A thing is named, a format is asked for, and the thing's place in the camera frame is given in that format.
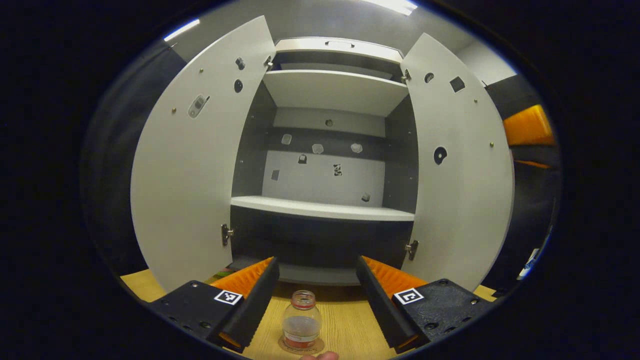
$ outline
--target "table surface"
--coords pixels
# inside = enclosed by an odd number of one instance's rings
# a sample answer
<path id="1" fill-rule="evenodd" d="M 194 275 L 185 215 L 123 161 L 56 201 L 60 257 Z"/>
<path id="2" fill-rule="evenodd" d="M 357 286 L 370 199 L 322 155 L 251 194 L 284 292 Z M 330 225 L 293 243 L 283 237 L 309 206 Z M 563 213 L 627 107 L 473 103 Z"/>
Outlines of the table surface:
<path id="1" fill-rule="evenodd" d="M 123 282 L 141 299 L 152 302 L 166 295 L 150 270 L 121 276 Z M 335 351 L 342 359 L 390 359 L 396 352 L 387 347 L 376 318 L 359 286 L 308 286 L 279 282 L 269 306 L 243 356 L 250 359 L 299 359 L 278 345 L 282 335 L 282 314 L 290 304 L 291 294 L 304 288 L 316 294 L 317 308 L 323 317 L 320 337 L 325 351 Z M 477 296 L 494 301 L 493 290 L 478 286 Z"/>

